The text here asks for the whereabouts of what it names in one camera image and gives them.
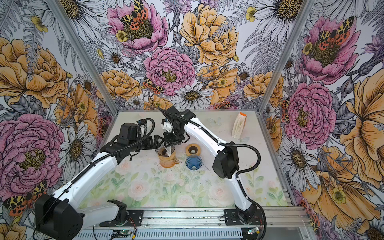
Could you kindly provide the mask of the grey glass dripper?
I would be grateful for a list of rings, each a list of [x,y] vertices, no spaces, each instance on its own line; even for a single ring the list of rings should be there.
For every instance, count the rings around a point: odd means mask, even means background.
[[[159,148],[155,149],[156,154],[159,157],[168,158],[170,157],[175,151],[175,146],[165,147],[164,145],[161,145]]]

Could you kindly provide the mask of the orange glass pitcher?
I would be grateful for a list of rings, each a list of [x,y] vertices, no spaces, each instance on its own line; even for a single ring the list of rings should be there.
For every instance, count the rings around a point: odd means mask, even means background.
[[[172,153],[170,157],[159,156],[160,165],[163,168],[172,168],[174,165],[179,164],[180,161],[176,157],[176,153]]]

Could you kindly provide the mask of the blue glass dripper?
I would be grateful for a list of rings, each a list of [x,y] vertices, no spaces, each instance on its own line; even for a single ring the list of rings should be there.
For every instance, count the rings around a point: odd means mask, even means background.
[[[186,167],[191,171],[199,170],[203,165],[203,160],[198,155],[190,155],[186,158]]]

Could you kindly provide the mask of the white coffee filter stack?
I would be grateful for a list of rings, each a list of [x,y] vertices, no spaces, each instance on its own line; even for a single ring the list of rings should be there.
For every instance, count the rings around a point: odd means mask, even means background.
[[[246,125],[247,115],[244,113],[239,113],[232,130],[232,137],[235,139],[239,139],[243,133],[243,130]]]

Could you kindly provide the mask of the single white coffee filter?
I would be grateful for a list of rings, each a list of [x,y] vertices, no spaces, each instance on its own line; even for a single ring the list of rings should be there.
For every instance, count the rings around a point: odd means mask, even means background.
[[[165,155],[167,156],[167,157],[170,157],[173,153],[174,153],[174,151],[175,151],[175,146],[168,146],[168,147],[165,147]]]

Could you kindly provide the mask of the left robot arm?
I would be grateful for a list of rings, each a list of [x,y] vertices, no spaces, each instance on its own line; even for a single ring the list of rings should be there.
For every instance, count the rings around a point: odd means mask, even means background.
[[[35,231],[49,239],[72,240],[84,228],[110,222],[123,225],[128,220],[126,204],[108,200],[106,204],[79,210],[80,203],[96,184],[127,156],[142,150],[155,150],[164,143],[160,136],[122,140],[115,136],[105,144],[94,160],[70,182],[51,195],[43,194],[35,202]]]

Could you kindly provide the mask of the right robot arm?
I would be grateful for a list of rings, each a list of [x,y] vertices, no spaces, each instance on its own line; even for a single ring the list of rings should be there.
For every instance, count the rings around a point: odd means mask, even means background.
[[[167,110],[159,108],[165,116],[162,120],[164,126],[164,138],[166,146],[180,144],[184,140],[184,135],[192,136],[204,145],[215,157],[212,168],[215,174],[224,179],[227,188],[230,190],[238,216],[242,224],[248,225],[258,217],[262,223],[266,223],[265,212],[260,204],[248,196],[240,178],[241,174],[256,170],[261,163],[261,154],[253,146],[247,144],[236,144],[226,142],[216,136],[212,131],[206,129],[197,116],[190,110],[180,112],[177,108],[171,107]],[[246,148],[255,152],[256,163],[247,169],[240,170],[238,148]]]

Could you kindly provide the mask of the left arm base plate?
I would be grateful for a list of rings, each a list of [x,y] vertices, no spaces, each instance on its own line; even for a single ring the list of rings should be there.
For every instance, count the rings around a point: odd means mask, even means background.
[[[143,210],[127,210],[122,227],[140,227],[144,218]]]

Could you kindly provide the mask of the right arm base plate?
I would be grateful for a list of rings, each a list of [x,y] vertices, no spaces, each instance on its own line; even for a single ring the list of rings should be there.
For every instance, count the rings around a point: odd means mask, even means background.
[[[226,226],[261,226],[266,223],[266,217],[260,209],[252,217],[247,217],[238,209],[224,209],[223,220]]]

